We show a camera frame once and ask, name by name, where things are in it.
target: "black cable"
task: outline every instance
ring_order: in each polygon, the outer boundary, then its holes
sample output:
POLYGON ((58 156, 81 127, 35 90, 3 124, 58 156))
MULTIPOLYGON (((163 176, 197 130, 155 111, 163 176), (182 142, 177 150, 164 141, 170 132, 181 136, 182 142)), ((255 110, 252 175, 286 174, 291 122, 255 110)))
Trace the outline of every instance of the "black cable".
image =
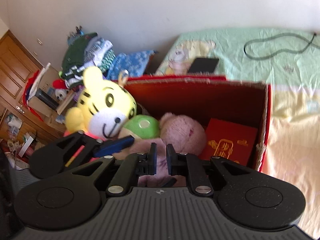
POLYGON ((265 38, 265 39, 255 39, 255 40, 251 40, 251 41, 248 41, 244 47, 243 47, 243 51, 244 51, 244 54, 249 58, 249 59, 253 59, 253 60, 265 60, 265 59, 270 59, 274 56, 276 56, 277 54, 281 53, 281 52, 287 52, 287 53, 292 53, 292 54, 301 54, 303 53, 307 48, 309 48, 310 46, 313 46, 315 47, 316 49, 319 49, 320 50, 320 46, 318 45, 315 45, 313 44, 313 39, 317 36, 316 33, 313 33, 313 37, 312 39, 309 41, 308 39, 306 39, 305 37, 301 36, 301 35, 298 35, 298 34, 295 34, 295 33, 281 33, 281 34, 278 34, 278 35, 275 35, 275 36, 272 36, 272 37, 269 37, 269 38, 265 38), (276 52, 268 55, 268 56, 264 56, 264 57, 254 57, 254 56, 250 56, 248 55, 248 53, 246 52, 246 47, 248 45, 251 45, 253 43, 258 43, 258 42, 265 42, 265 41, 272 41, 272 40, 275 40, 275 39, 278 39, 278 38, 281 38, 281 37, 296 37, 298 39, 301 39, 305 42, 307 42, 308 44, 301 50, 291 50, 291 49, 279 49, 277 50, 276 52))

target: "plush toy eyebrow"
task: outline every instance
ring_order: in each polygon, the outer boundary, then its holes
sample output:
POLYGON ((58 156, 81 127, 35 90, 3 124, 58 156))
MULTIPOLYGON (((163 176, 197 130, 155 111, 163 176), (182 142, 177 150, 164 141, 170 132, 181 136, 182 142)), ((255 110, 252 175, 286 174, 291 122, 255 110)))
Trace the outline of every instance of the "plush toy eyebrow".
POLYGON ((112 90, 114 90, 114 89, 111 88, 111 87, 105 87, 105 88, 103 88, 102 90, 106 90, 106 89, 112 89, 112 90))

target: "plush toy eye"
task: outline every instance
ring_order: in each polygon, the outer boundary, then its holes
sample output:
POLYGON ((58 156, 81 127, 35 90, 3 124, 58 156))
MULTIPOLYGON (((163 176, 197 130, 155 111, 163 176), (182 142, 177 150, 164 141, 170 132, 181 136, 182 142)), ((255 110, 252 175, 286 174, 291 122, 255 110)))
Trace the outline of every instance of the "plush toy eye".
POLYGON ((113 101, 114 101, 113 94, 107 94, 106 96, 107 107, 111 107, 113 105, 113 101))
POLYGON ((131 108, 129 113, 129 120, 134 116, 134 108, 131 108))

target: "bed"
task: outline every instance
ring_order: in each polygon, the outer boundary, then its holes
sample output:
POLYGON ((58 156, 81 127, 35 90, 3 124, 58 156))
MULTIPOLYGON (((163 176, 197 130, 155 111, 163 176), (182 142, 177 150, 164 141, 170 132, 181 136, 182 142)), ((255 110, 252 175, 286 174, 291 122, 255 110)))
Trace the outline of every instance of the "bed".
POLYGON ((305 195, 306 209, 299 227, 311 237, 320 237, 320 37, 310 32, 274 28, 210 29, 179 36, 156 71, 157 75, 184 74, 196 57, 218 57, 215 70, 228 80, 272 84, 272 118, 262 172, 290 182, 305 195), (244 53, 251 40, 281 33, 294 35, 252 43, 251 57, 244 53))

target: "metal screw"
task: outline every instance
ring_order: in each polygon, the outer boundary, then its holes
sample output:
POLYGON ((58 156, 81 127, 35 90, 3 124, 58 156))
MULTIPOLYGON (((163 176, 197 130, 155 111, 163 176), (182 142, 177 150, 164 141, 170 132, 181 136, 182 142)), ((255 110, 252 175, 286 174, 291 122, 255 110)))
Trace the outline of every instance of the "metal screw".
POLYGON ((198 186, 198 187, 196 187, 196 192, 198 192, 200 194, 207 194, 207 193, 211 192, 211 188, 208 186, 198 186))
POLYGON ((113 194, 119 194, 119 193, 123 192, 123 187, 118 186, 118 185, 111 186, 108 188, 108 191, 113 194))

